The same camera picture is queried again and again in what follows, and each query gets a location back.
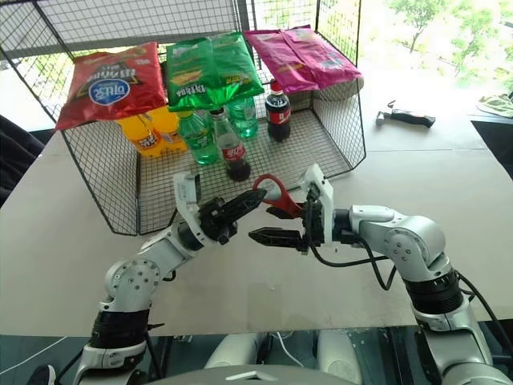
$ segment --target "table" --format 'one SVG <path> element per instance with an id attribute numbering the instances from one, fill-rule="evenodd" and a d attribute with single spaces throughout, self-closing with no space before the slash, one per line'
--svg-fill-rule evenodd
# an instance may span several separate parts
<path id="1" fill-rule="evenodd" d="M 437 221 L 453 265 L 499 318 L 513 318 L 513 183 L 506 172 L 468 119 L 437 116 L 430 131 L 392 123 L 377 129 L 368 111 L 367 159 L 332 180 L 336 207 L 387 205 Z M 304 199 L 302 192 L 293 195 Z M 178 270 L 175 282 L 156 292 L 150 321 L 166 324 L 152 333 L 414 324 L 399 279 L 383 292 L 367 265 L 330 269 L 311 256 L 265 248 L 245 235 L 265 225 L 300 223 L 279 221 L 263 206 L 240 220 L 239 234 L 227 245 L 201 251 Z M 105 295 L 105 272 L 132 257 L 145 239 L 111 233 L 61 135 L 54 135 L 0 212 L 0 333 L 90 334 Z M 365 256 L 345 245 L 337 253 L 320 251 L 334 261 Z M 391 262 L 380 266 L 387 273 Z M 477 301 L 473 307 L 479 319 L 487 319 Z"/>

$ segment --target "wire mesh basket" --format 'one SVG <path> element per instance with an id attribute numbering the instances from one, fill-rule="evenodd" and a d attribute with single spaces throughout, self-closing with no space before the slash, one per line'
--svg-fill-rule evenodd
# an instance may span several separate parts
<path id="1" fill-rule="evenodd" d="M 66 101 L 76 56 L 157 41 L 161 47 L 230 30 L 290 28 L 310 24 L 357 64 L 360 0 L 94 0 L 0 3 L 0 54 L 57 120 Z M 269 139 L 265 96 L 271 75 L 252 51 L 266 93 L 255 98 L 260 130 L 244 146 L 252 177 L 233 182 L 222 162 L 198 165 L 189 152 L 140 156 L 114 122 L 94 122 L 63 132 L 64 140 L 100 212 L 114 233 L 150 233 L 168 225 L 175 208 L 172 175 L 197 172 L 202 200 L 232 199 L 271 172 L 287 188 L 318 163 L 327 177 L 354 169 L 366 156 L 358 81 L 289 95 L 291 136 Z"/>

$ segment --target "plastic bottle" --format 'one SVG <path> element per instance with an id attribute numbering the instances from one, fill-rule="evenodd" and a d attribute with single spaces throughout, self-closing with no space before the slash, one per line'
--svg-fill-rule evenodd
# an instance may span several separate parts
<path id="1" fill-rule="evenodd" d="M 257 111 L 253 97 L 233 100 L 226 108 L 230 122 L 240 138 L 252 138 L 258 133 Z"/>
<path id="2" fill-rule="evenodd" d="M 276 80 L 271 82 L 271 95 L 265 100 L 267 132 L 276 142 L 290 136 L 290 101 Z"/>
<path id="3" fill-rule="evenodd" d="M 192 111 L 176 113 L 180 118 L 178 133 L 189 150 L 192 157 L 199 164 L 212 164 L 219 158 L 219 150 L 214 142 L 213 133 L 204 121 Z"/>
<path id="4" fill-rule="evenodd" d="M 233 131 L 224 107 L 220 110 L 210 111 L 210 115 L 216 133 L 217 145 L 223 152 L 228 176 L 235 182 L 247 180 L 251 174 L 251 166 L 245 159 L 246 149 Z"/>
<path id="5" fill-rule="evenodd" d="M 160 156 L 166 148 L 164 141 L 153 127 L 153 122 L 145 115 L 134 115 L 116 120 L 123 129 L 123 134 L 130 140 L 137 151 L 144 156 Z"/>
<path id="6" fill-rule="evenodd" d="M 167 107 L 156 108 L 148 112 L 153 120 L 155 131 L 160 134 L 166 148 L 170 150 L 187 150 L 185 142 L 178 135 L 178 116 L 176 113 L 169 112 Z"/>

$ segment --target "red scissor handle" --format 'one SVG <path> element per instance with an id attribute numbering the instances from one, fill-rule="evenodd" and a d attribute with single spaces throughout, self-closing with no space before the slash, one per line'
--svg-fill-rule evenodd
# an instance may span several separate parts
<path id="1" fill-rule="evenodd" d="M 265 188 L 264 180 L 272 180 L 280 188 L 281 193 L 278 199 L 264 199 L 264 202 L 272 205 L 273 207 L 276 207 L 277 209 L 285 211 L 292 218 L 301 217 L 301 206 L 298 205 L 294 199 L 292 199 L 281 180 L 276 178 L 274 175 L 264 174 L 259 176 L 258 179 L 256 179 L 253 183 L 253 189 Z"/>

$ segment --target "yellow bottle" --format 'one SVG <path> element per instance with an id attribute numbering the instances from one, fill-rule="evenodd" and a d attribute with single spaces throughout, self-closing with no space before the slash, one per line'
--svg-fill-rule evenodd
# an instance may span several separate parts
<path id="1" fill-rule="evenodd" d="M 116 120 L 123 129 L 123 134 L 130 140 L 137 151 L 144 156 L 160 156 L 166 144 L 154 129 L 151 118 L 145 114 Z"/>
<path id="2" fill-rule="evenodd" d="M 178 136 L 178 116 L 174 112 L 169 112 L 168 107 L 164 106 L 148 112 L 153 120 L 153 127 L 157 131 L 166 147 L 170 150 L 187 150 L 185 142 Z"/>

